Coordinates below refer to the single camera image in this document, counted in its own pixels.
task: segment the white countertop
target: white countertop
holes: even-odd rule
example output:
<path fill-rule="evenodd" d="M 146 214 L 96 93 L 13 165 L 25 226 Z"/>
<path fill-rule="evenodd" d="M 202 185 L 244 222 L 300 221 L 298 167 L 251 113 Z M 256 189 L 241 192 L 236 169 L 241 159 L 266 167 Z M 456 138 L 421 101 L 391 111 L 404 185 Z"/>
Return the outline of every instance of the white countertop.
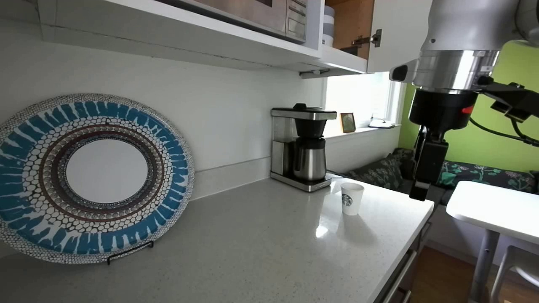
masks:
<path fill-rule="evenodd" d="M 539 196 L 458 182 L 446 212 L 455 219 L 539 244 Z"/>
<path fill-rule="evenodd" d="M 340 180 L 303 194 L 264 180 L 194 201 L 153 249 L 111 266 L 0 260 L 0 298 L 54 303 L 372 302 L 433 202 L 365 185 L 357 217 Z"/>

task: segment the coffee maker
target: coffee maker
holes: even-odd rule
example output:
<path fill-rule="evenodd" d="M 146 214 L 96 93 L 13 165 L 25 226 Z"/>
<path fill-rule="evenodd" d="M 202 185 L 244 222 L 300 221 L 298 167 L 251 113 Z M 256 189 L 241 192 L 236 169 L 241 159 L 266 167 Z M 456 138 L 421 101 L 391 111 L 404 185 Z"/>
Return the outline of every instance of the coffee maker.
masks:
<path fill-rule="evenodd" d="M 330 185 L 325 165 L 323 128 L 337 111 L 322 111 L 296 103 L 293 108 L 271 110 L 271 172 L 269 177 L 303 192 Z"/>

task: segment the shelf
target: shelf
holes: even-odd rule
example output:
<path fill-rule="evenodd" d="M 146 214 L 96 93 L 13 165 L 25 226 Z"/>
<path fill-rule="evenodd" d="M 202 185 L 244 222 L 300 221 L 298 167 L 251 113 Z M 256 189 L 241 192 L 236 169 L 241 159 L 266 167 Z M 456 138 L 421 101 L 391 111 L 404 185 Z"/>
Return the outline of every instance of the shelf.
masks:
<path fill-rule="evenodd" d="M 360 73 L 365 61 L 320 46 L 323 0 L 308 2 L 305 46 L 155 0 L 39 0 L 45 41 L 237 69 Z"/>

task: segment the blue and white plate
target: blue and white plate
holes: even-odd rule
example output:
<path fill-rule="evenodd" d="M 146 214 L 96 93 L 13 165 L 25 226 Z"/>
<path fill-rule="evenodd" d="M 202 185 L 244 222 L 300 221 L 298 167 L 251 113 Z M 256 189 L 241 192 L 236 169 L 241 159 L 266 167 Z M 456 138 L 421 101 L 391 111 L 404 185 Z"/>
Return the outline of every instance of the blue and white plate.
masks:
<path fill-rule="evenodd" d="M 37 260 L 101 263 L 155 241 L 192 184 L 183 137 L 124 98 L 60 96 L 0 128 L 0 239 Z"/>

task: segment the picture frame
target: picture frame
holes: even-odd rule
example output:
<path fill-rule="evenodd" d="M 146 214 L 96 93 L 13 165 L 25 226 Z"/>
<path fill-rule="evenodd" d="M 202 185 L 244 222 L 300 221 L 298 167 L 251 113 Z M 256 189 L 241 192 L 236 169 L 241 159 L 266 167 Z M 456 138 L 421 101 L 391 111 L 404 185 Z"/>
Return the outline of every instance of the picture frame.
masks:
<path fill-rule="evenodd" d="M 354 113 L 340 113 L 340 125 L 342 125 L 342 133 L 354 133 L 355 132 Z"/>

